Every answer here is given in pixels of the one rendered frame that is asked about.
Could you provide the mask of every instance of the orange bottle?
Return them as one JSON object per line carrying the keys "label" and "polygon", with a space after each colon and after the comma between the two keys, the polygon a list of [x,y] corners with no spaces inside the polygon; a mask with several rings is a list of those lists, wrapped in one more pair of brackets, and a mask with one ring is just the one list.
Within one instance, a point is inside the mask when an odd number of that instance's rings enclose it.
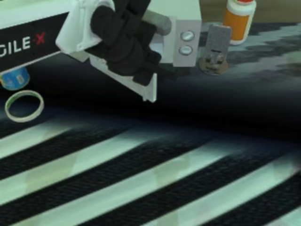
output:
{"label": "orange bottle", "polygon": [[247,39],[255,10],[255,0],[228,0],[223,25],[232,28],[231,45],[240,45]]}

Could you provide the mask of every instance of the tape ring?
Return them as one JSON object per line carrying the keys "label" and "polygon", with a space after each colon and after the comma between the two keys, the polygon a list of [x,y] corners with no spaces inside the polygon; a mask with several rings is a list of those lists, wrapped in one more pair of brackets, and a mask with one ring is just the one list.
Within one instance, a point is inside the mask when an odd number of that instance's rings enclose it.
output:
{"label": "tape ring", "polygon": [[[25,116],[25,117],[16,117],[13,116],[10,112],[9,109],[11,107],[11,105],[18,99],[25,97],[25,96],[32,96],[32,97],[36,97],[37,99],[40,100],[40,105],[38,107],[38,109],[32,113],[31,115]],[[12,95],[5,103],[5,113],[8,116],[8,118],[12,121],[15,122],[29,122],[32,121],[34,119],[36,119],[43,111],[44,109],[44,99],[43,97],[35,92],[35,91],[31,91],[31,90],[22,90],[19,91],[17,93],[15,93],[14,95]]]}

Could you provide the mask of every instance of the blue tin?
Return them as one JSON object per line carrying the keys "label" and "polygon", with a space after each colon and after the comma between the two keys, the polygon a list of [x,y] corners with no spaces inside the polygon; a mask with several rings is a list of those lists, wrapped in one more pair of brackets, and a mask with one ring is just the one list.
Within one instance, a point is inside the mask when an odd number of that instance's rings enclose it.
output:
{"label": "blue tin", "polygon": [[21,67],[0,75],[0,81],[3,88],[11,91],[24,88],[28,84],[29,80],[30,76],[26,67]]}

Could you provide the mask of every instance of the black label panel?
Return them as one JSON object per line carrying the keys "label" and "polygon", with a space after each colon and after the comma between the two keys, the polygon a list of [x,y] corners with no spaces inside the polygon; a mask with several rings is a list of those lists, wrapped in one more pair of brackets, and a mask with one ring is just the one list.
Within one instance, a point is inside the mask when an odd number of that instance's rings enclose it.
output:
{"label": "black label panel", "polygon": [[55,40],[67,15],[0,30],[0,72],[60,51]]}

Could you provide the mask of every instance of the wooden surface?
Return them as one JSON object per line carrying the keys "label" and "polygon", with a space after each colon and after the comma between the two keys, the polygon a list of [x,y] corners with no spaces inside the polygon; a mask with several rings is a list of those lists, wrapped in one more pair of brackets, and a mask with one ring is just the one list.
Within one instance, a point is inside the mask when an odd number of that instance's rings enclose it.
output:
{"label": "wooden surface", "polygon": [[[221,22],[227,0],[200,0],[204,22]],[[301,22],[301,0],[257,0],[254,22]]]}

